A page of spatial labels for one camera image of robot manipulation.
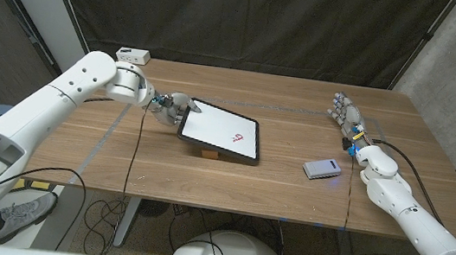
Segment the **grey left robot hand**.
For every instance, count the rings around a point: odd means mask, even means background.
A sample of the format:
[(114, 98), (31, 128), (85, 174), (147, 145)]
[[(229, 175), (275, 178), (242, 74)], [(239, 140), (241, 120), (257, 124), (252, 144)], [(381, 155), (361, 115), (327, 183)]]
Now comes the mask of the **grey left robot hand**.
[(164, 125), (179, 125), (186, 110), (201, 112), (201, 108), (186, 93), (156, 95), (148, 108), (156, 120)]

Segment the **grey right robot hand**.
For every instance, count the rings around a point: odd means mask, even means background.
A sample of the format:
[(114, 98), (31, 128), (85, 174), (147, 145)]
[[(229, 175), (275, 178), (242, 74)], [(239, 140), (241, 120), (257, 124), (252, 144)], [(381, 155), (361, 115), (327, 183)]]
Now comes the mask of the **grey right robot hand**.
[(350, 97), (343, 92), (335, 93), (332, 100), (333, 108), (328, 110), (329, 115), (339, 125), (344, 137), (355, 145), (357, 149), (363, 149), (370, 146), (368, 132), (362, 113), (352, 102)]

